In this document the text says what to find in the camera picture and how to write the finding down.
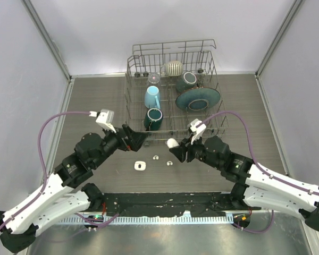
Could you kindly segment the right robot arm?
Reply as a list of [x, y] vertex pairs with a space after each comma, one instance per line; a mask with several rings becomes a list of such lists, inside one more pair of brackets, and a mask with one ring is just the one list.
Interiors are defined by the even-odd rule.
[[319, 232], [319, 186], [272, 171], [251, 158], [234, 153], [217, 136], [191, 142], [167, 141], [169, 151], [180, 162], [199, 160], [219, 170], [234, 183], [229, 197], [232, 208], [266, 208], [301, 219]]

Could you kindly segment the white square charging case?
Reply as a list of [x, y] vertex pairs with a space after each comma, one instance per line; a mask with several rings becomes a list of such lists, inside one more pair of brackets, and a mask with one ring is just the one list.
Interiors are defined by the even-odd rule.
[[145, 161], [136, 161], [134, 164], [134, 169], [136, 171], [144, 171], [146, 169], [146, 162]]

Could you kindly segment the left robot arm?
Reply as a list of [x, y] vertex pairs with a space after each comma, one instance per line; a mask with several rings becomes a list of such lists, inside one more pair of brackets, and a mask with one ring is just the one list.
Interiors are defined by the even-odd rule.
[[63, 159], [40, 188], [11, 210], [0, 211], [0, 240], [5, 248], [18, 253], [62, 217], [101, 209], [102, 192], [86, 181], [116, 150], [137, 152], [148, 137], [126, 124], [104, 133], [103, 138], [97, 133], [85, 134], [74, 153]]

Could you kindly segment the white oval earbud case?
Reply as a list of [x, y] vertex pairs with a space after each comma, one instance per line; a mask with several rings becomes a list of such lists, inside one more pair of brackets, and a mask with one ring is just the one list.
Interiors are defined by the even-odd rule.
[[166, 145], [169, 149], [175, 148], [179, 146], [179, 143], [174, 138], [169, 138], [166, 142]]

